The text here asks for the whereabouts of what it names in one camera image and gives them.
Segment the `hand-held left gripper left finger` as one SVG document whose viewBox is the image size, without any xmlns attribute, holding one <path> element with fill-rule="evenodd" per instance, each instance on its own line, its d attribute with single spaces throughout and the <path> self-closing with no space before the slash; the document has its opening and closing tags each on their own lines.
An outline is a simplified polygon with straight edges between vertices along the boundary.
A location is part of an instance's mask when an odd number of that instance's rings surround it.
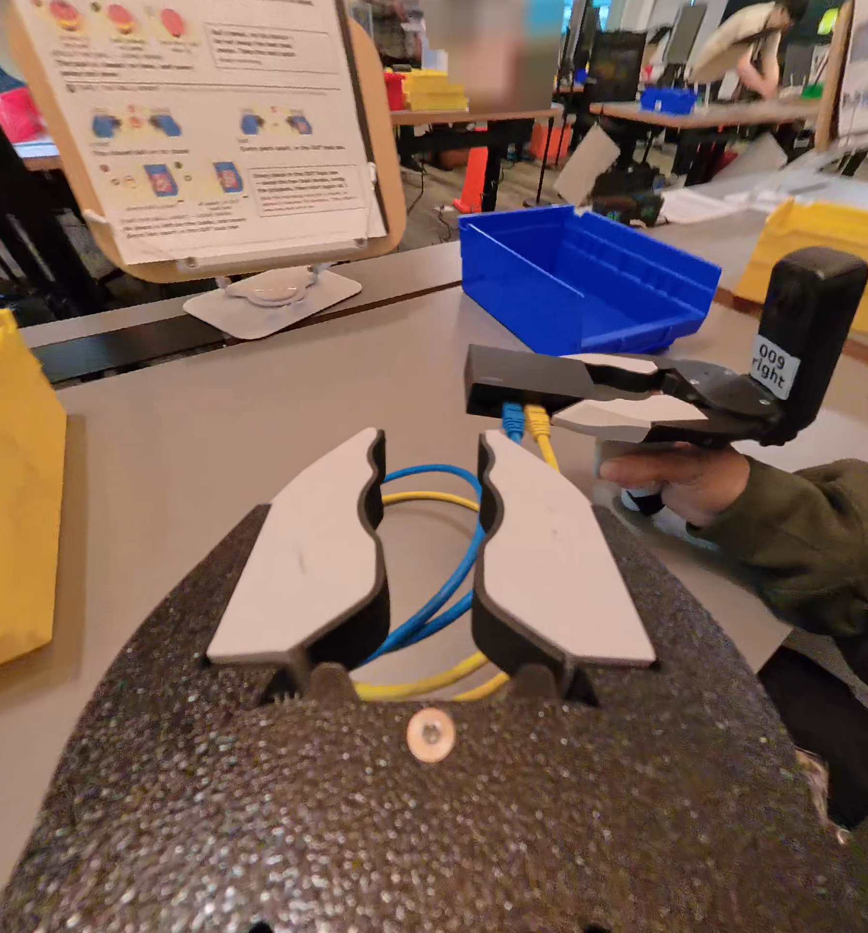
<svg viewBox="0 0 868 933">
<path fill-rule="evenodd" d="M 207 647 L 217 666 L 351 673 L 390 632 L 379 526 L 385 435 L 368 427 L 311 463 L 270 501 Z"/>
</svg>

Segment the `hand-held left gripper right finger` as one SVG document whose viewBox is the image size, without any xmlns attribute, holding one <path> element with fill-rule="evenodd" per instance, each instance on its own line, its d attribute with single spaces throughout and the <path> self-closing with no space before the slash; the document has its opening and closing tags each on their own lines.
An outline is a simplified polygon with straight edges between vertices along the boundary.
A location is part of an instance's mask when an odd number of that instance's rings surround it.
<svg viewBox="0 0 868 933">
<path fill-rule="evenodd" d="M 504 674 L 649 668 L 656 652 L 590 500 L 499 430 L 479 437 L 474 644 Z"/>
</svg>

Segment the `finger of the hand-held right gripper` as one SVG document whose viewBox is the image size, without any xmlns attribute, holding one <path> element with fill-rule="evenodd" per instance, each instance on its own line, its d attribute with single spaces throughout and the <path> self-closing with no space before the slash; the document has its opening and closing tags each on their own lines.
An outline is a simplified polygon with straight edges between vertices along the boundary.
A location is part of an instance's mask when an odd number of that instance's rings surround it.
<svg viewBox="0 0 868 933">
<path fill-rule="evenodd" d="M 663 371 L 654 357 L 589 353 L 562 358 L 587 368 L 595 398 L 643 398 L 662 392 Z"/>
<path fill-rule="evenodd" d="M 703 422 L 708 414 L 674 397 L 582 400 L 551 417 L 553 427 L 603 440 L 639 444 L 653 426 L 673 422 Z"/>
</svg>

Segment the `black network switch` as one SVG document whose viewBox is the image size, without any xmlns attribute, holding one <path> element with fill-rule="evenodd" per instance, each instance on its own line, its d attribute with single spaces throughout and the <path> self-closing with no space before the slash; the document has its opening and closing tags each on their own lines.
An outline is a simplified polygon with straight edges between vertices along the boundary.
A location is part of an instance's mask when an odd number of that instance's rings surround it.
<svg viewBox="0 0 868 933">
<path fill-rule="evenodd" d="M 537 405 L 549 415 L 593 394 L 587 367 L 578 360 L 477 344 L 468 348 L 464 367 L 465 410 L 501 419 L 506 403 Z"/>
</svg>

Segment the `yellow plastic bin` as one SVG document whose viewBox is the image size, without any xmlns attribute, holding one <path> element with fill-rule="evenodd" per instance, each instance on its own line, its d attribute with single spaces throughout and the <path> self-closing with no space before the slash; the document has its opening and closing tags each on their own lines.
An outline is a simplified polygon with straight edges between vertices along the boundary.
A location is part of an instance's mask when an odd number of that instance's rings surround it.
<svg viewBox="0 0 868 933">
<path fill-rule="evenodd" d="M 757 245 L 733 292 L 762 304 L 771 271 L 784 256 L 808 247 L 827 247 L 868 264 L 868 211 L 837 204 L 799 204 L 789 200 L 768 217 Z M 868 286 L 853 330 L 868 336 Z"/>
<path fill-rule="evenodd" d="M 67 414 L 0 309 L 0 665 L 52 640 Z"/>
</svg>

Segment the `person's right forearm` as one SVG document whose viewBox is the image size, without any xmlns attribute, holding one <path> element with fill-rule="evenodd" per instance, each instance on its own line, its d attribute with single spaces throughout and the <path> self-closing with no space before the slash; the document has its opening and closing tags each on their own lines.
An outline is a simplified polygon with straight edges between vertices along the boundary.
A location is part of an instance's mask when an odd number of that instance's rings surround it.
<svg viewBox="0 0 868 933">
<path fill-rule="evenodd" d="M 810 632 L 868 631 L 868 464 L 845 459 L 793 473 L 749 458 L 743 493 L 688 532 L 744 568 L 767 606 Z"/>
</svg>

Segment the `person's right hand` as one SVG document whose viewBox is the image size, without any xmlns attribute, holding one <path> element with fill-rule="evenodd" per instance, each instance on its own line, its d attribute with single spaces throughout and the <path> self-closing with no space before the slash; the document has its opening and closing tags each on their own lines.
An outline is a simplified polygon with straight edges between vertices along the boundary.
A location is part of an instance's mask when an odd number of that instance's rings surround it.
<svg viewBox="0 0 868 933">
<path fill-rule="evenodd" d="M 735 449 L 637 450 L 602 461 L 599 478 L 624 490 L 656 488 L 665 507 L 704 528 L 743 496 L 751 462 Z"/>
</svg>

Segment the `blue plastic bin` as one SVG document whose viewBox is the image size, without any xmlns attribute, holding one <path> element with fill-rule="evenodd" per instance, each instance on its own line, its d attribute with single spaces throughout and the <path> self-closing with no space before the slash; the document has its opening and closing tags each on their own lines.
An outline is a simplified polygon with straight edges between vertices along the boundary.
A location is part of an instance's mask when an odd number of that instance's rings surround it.
<svg viewBox="0 0 868 933">
<path fill-rule="evenodd" d="M 548 356 L 655 355 L 696 333 L 720 266 L 565 205 L 463 216 L 464 292 Z"/>
</svg>

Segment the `grey tilted panel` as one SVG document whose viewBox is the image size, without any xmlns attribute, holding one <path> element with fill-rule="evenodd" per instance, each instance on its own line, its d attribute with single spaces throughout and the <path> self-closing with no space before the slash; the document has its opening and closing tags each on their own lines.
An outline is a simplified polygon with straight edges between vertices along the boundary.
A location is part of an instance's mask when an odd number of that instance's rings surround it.
<svg viewBox="0 0 868 933">
<path fill-rule="evenodd" d="M 591 127 L 557 176 L 554 190 L 558 197 L 574 208 L 585 206 L 595 182 L 619 154 L 619 146 L 599 125 Z"/>
</svg>

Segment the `long wooden background desk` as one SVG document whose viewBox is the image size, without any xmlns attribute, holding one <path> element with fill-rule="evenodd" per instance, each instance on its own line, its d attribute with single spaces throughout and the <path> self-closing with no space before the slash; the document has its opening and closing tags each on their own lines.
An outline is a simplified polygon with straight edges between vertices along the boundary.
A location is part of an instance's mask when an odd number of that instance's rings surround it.
<svg viewBox="0 0 868 933">
<path fill-rule="evenodd" d="M 596 102 L 589 105 L 594 116 L 628 124 L 634 134 L 651 139 L 662 130 L 678 134 L 676 159 L 685 185 L 704 184 L 714 177 L 721 159 L 744 127 L 812 125 L 821 109 L 820 100 L 783 98 L 732 104 L 696 106 L 686 115 L 643 109 L 639 102 Z"/>
</svg>

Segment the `orange traffic cone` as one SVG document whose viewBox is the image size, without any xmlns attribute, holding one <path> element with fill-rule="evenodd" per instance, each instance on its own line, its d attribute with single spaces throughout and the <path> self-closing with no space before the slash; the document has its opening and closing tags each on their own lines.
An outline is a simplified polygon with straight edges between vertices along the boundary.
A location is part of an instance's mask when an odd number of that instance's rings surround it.
<svg viewBox="0 0 868 933">
<path fill-rule="evenodd" d="M 460 196 L 452 205 L 459 215 L 477 214 L 483 210 L 488 166 L 488 148 L 474 147 L 469 151 L 467 166 Z"/>
</svg>

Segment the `white board stand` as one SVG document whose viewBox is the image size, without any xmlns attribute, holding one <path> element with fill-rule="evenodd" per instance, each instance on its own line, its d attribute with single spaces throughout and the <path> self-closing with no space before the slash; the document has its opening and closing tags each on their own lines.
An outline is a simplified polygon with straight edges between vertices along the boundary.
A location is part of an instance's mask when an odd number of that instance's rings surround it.
<svg viewBox="0 0 868 933">
<path fill-rule="evenodd" d="M 190 297 L 184 313 L 241 342 L 260 340 L 358 296 L 362 286 L 329 264 L 272 270 Z"/>
</svg>

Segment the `small blue bin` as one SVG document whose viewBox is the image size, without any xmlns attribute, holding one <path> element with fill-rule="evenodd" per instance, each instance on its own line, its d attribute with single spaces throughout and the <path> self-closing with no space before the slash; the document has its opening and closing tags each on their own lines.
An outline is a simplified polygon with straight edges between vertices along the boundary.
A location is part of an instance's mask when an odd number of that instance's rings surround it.
<svg viewBox="0 0 868 933">
<path fill-rule="evenodd" d="M 688 116 L 698 101 L 696 89 L 689 87 L 646 87 L 639 98 L 639 109 L 667 116 Z"/>
</svg>

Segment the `wooden poster board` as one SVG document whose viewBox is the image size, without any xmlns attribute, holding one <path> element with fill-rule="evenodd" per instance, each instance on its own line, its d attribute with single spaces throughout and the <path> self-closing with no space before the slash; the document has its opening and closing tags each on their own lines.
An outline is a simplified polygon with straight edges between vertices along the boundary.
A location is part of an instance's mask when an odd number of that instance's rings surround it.
<svg viewBox="0 0 868 933">
<path fill-rule="evenodd" d="M 868 148 L 868 1 L 845 2 L 833 27 L 814 151 L 832 155 Z"/>
</svg>

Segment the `stack of yellow bins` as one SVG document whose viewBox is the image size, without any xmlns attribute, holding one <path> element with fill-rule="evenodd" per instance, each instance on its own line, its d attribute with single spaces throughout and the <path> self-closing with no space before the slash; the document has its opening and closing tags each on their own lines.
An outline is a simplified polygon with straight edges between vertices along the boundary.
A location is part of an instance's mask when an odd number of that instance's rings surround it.
<svg viewBox="0 0 868 933">
<path fill-rule="evenodd" d="M 436 69 L 413 69 L 402 77 L 404 110 L 469 110 L 469 98 L 460 84 L 451 81 L 447 72 Z"/>
</svg>

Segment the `person's dark trousers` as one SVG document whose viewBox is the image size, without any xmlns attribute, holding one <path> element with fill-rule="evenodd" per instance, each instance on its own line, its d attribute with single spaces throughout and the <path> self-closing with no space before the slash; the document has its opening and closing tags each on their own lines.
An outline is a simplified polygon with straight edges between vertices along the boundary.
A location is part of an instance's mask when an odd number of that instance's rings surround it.
<svg viewBox="0 0 868 933">
<path fill-rule="evenodd" d="M 856 829 L 868 817 L 868 625 L 844 638 L 793 628 L 759 680 L 794 744 L 826 766 L 829 817 Z"/>
</svg>

